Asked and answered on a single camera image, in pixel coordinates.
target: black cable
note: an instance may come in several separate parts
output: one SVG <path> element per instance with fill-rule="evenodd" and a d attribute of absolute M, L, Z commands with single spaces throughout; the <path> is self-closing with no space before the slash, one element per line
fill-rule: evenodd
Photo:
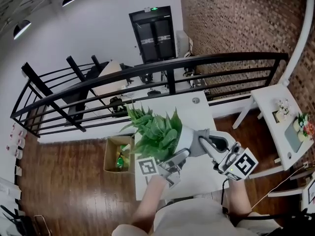
<path fill-rule="evenodd" d="M 223 204 L 223 198 L 224 198 L 224 185 L 225 185 L 225 182 L 228 181 L 228 178 L 226 180 L 223 181 L 223 184 L 222 184 L 222 197 L 221 197 L 221 206 Z"/>

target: potted plant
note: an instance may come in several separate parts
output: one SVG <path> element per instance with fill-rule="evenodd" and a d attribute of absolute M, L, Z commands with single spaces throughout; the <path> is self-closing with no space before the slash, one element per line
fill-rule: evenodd
<path fill-rule="evenodd" d="M 277 102 L 279 110 L 276 112 L 276 117 L 278 121 L 286 120 L 287 116 L 291 115 L 291 105 L 289 104 L 288 99 L 280 99 Z"/>
<path fill-rule="evenodd" d="M 309 114 L 300 114 L 298 118 L 294 121 L 293 127 L 296 132 L 303 131 L 304 126 L 309 123 Z"/>
<path fill-rule="evenodd" d="M 308 122 L 304 125 L 303 130 L 299 131 L 298 138 L 301 142 L 305 141 L 307 138 L 311 139 L 314 136 L 314 125 Z"/>
<path fill-rule="evenodd" d="M 153 111 L 132 109 L 128 106 L 127 112 L 131 123 L 122 128 L 136 127 L 136 133 L 141 134 L 141 140 L 137 142 L 131 153 L 140 154 L 138 157 L 154 157 L 157 162 L 163 162 L 170 158 L 175 152 L 186 148 L 193 139 L 193 130 L 182 125 L 178 117 L 177 110 L 174 111 L 172 118 L 153 115 Z"/>

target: white shirt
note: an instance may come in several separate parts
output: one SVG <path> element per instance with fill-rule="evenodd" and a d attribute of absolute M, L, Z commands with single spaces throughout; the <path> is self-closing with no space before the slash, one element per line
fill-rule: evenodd
<path fill-rule="evenodd" d="M 243 220 L 234 227 L 222 213 L 220 204 L 211 199 L 197 198 L 181 201 L 159 210 L 154 220 L 153 235 L 257 236 L 270 233 L 278 227 L 279 225 L 274 221 L 249 220 Z M 112 236 L 147 236 L 147 234 L 132 225 L 119 225 Z"/>

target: white wall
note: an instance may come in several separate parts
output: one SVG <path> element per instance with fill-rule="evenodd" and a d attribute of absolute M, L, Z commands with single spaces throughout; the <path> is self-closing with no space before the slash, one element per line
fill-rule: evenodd
<path fill-rule="evenodd" d="M 183 29 L 180 0 L 76 0 L 64 8 L 62 0 L 52 2 L 27 18 L 32 25 L 17 40 L 13 41 L 13 29 L 0 39 L 0 177 L 11 182 L 15 158 L 5 146 L 13 124 L 10 114 L 26 82 L 21 73 L 25 62 L 37 74 L 68 67 L 69 55 L 77 64 L 92 62 L 92 55 L 100 62 L 140 64 L 128 14 L 145 7 L 170 5 L 174 32 Z"/>

